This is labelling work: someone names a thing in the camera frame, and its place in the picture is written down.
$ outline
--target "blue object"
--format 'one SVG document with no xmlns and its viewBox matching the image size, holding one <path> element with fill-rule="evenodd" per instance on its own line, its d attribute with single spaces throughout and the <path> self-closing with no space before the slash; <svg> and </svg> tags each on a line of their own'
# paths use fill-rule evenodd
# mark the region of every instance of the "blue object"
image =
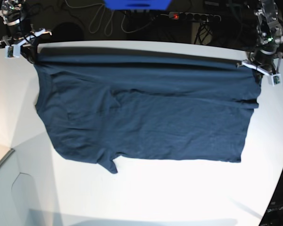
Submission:
<svg viewBox="0 0 283 226">
<path fill-rule="evenodd" d="M 166 10 L 171 0 L 105 0 L 106 7 L 112 10 L 155 9 Z"/>
<path fill-rule="evenodd" d="M 36 109 L 62 157 L 111 173 L 120 155 L 241 161 L 261 92 L 251 69 L 179 57 L 55 54 L 39 55 L 35 65 Z"/>
</svg>

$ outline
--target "white table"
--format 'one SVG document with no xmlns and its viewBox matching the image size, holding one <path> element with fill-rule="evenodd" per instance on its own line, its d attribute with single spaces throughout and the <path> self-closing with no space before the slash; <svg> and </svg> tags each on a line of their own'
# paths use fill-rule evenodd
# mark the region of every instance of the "white table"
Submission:
<svg viewBox="0 0 283 226">
<path fill-rule="evenodd" d="M 70 46 L 246 58 L 237 50 L 163 42 L 86 41 L 41 48 Z M 283 74 L 283 63 L 280 71 Z M 55 152 L 34 109 L 38 89 L 33 65 L 23 58 L 4 59 L 0 49 L 0 145 L 15 148 L 20 171 L 34 178 L 39 201 L 30 205 L 42 215 L 44 225 L 89 220 L 95 226 L 260 223 L 283 169 L 283 86 L 271 87 L 263 79 L 241 163 L 119 157 L 116 175 Z"/>
</svg>

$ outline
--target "power cable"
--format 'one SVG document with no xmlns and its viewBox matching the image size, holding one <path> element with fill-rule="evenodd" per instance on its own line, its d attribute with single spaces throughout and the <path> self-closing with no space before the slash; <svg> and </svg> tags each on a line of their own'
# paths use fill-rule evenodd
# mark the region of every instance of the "power cable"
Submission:
<svg viewBox="0 0 283 226">
<path fill-rule="evenodd" d="M 103 3 L 96 3 L 96 4 L 91 4 L 91 5 L 86 5 L 86 6 L 71 6 L 69 5 L 68 1 L 67 0 L 64 0 L 65 3 L 67 4 L 67 6 L 69 8 L 91 8 L 91 7 L 94 7 L 94 6 L 99 6 L 97 12 L 95 13 L 95 16 L 93 17 L 93 19 L 91 20 L 91 22 L 89 23 L 89 26 L 88 26 L 88 31 L 89 33 L 91 34 L 95 34 L 99 31 L 100 29 L 100 26 L 101 26 L 101 23 L 102 23 L 102 20 L 103 20 L 103 17 L 105 15 L 105 12 L 106 12 L 106 7 L 105 7 L 105 4 Z M 98 17 L 98 14 L 100 13 L 100 11 L 103 9 L 103 12 L 102 12 L 102 15 L 100 16 L 100 22 L 99 22 L 99 25 L 97 26 L 97 28 L 95 30 L 91 30 L 91 26 L 93 25 L 93 23 L 95 22 L 95 20 L 97 19 Z M 111 16 L 105 26 L 105 29 L 104 29 L 104 34 L 109 37 L 112 35 L 112 32 L 113 32 L 113 23 L 112 23 L 112 18 L 113 18 L 113 15 L 114 15 L 114 12 L 115 10 L 111 10 Z"/>
<path fill-rule="evenodd" d="M 194 45 L 196 44 L 197 40 L 198 40 L 198 41 L 201 41 L 201 40 L 200 40 L 200 35 L 201 35 L 201 32 L 202 32 L 203 30 L 204 30 L 204 24 L 201 23 L 200 26 L 199 26 L 199 28 L 198 28 L 198 31 L 197 31 L 197 33 L 196 33 L 196 37 L 195 37 L 195 40 L 194 40 Z"/>
<path fill-rule="evenodd" d="M 204 28 L 205 28 L 205 30 L 207 31 L 207 33 L 206 33 L 206 35 L 204 36 L 204 38 L 203 38 L 202 40 L 199 38 L 201 45 L 203 45 L 203 42 L 205 41 L 205 39 L 207 39 L 207 37 L 208 37 L 209 35 L 212 36 L 212 33 L 210 32 L 210 30 L 207 29 L 206 26 L 205 26 Z"/>
<path fill-rule="evenodd" d="M 23 38 L 25 39 L 25 41 L 27 43 L 29 43 L 32 47 L 33 47 L 33 44 L 27 39 L 26 35 L 24 32 L 23 32 L 23 28 L 22 28 L 22 24 L 23 24 L 23 20 L 21 19 L 21 11 L 19 11 L 19 28 L 20 28 L 20 32 L 21 32 L 21 35 L 23 36 Z"/>
<path fill-rule="evenodd" d="M 40 10 L 37 11 L 37 12 L 34 12 L 33 10 L 34 10 L 34 8 L 36 8 L 36 7 L 38 7 L 38 9 L 40 9 Z M 53 11 L 54 13 L 56 13 L 56 14 L 59 13 L 59 11 L 56 11 L 56 10 L 55 10 L 55 8 L 53 7 L 53 5 L 49 5 L 49 6 L 43 7 L 42 4 L 40 4 L 40 3 L 35 3 L 35 4 L 33 4 L 31 7 L 29 7 L 29 9 L 28 9 L 29 16 L 30 16 L 30 17 L 36 16 L 36 15 L 38 15 L 38 14 L 41 13 L 41 10 L 42 10 L 42 11 L 46 11 L 47 9 L 52 9 L 52 11 Z M 81 19 L 78 18 L 78 17 L 76 17 L 76 16 L 74 16 L 68 9 L 64 9 L 64 8 L 63 8 L 63 4 L 62 4 L 61 7 L 60 7 L 60 11 L 61 11 L 61 10 L 66 11 L 71 17 L 73 17 L 74 19 L 76 19 L 77 21 L 79 21 L 83 28 L 85 28 L 85 25 L 84 25 L 84 23 L 81 21 Z"/>
<path fill-rule="evenodd" d="M 228 4 L 230 5 L 230 8 L 231 8 L 231 11 L 232 11 L 232 14 L 233 16 L 236 18 L 236 20 L 242 25 L 242 26 L 245 26 L 245 27 L 250 27 L 249 25 L 247 24 L 244 24 L 242 22 L 242 20 L 239 18 L 235 8 L 234 8 L 234 5 L 233 5 L 233 0 L 228 0 Z"/>
<path fill-rule="evenodd" d="M 131 33 L 138 32 L 138 31 L 140 31 L 140 30 L 142 30 L 142 29 L 148 27 L 149 25 L 151 25 L 151 23 L 153 23 L 153 20 L 151 20 L 150 22 L 148 22 L 148 23 L 145 24 L 144 26 L 142 26 L 142 27 L 140 27 L 140 28 L 138 28 L 138 29 L 136 29 L 136 30 L 134 30 L 134 31 L 126 31 L 126 30 L 124 29 L 124 21 L 125 21 L 125 18 L 126 18 L 126 15 L 124 15 L 124 18 L 123 18 L 123 20 L 122 20 L 121 29 L 122 29 L 122 31 L 123 31 L 124 33 L 126 33 L 126 34 L 131 34 Z"/>
</svg>

